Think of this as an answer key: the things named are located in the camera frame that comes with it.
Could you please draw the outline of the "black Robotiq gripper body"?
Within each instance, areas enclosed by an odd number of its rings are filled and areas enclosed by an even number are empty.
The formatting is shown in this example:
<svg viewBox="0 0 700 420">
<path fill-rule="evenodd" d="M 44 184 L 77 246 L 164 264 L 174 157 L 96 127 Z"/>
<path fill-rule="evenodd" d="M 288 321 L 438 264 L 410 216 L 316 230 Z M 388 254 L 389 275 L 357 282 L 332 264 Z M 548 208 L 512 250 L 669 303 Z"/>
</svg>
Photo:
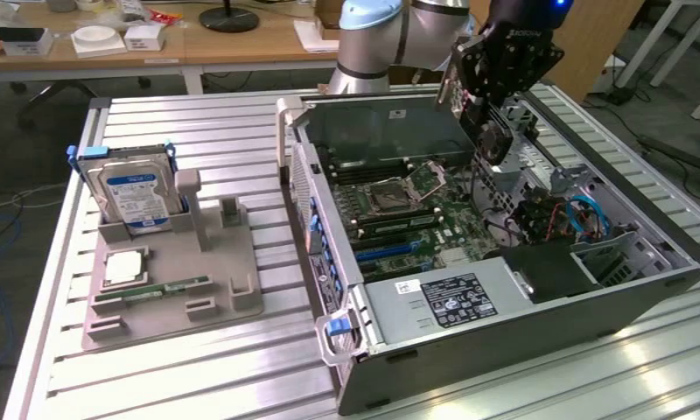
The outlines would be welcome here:
<svg viewBox="0 0 700 420">
<path fill-rule="evenodd" d="M 561 27 L 557 0 L 492 0 L 479 34 L 493 45 L 507 39 L 537 39 Z"/>
</svg>

